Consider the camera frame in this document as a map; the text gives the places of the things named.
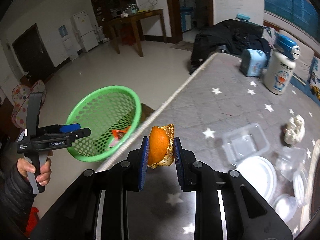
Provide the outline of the black jacket forearm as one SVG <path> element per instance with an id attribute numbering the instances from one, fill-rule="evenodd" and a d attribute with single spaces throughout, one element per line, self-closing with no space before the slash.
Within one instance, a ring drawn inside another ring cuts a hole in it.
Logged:
<path id="1" fill-rule="evenodd" d="M 25 230 L 35 195 L 15 164 L 1 186 L 1 239 L 27 239 Z"/>

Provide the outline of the person's left hand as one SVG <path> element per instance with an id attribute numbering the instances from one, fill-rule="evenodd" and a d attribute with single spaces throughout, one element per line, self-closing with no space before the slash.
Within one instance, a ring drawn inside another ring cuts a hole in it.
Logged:
<path id="1" fill-rule="evenodd" d="M 47 157 L 45 164 L 40 168 L 40 175 L 37 176 L 36 180 L 41 186 L 46 186 L 50 181 L 52 161 Z M 33 164 L 29 163 L 24 158 L 19 158 L 17 161 L 17 170 L 25 181 L 29 181 L 28 172 L 35 173 L 36 169 Z"/>

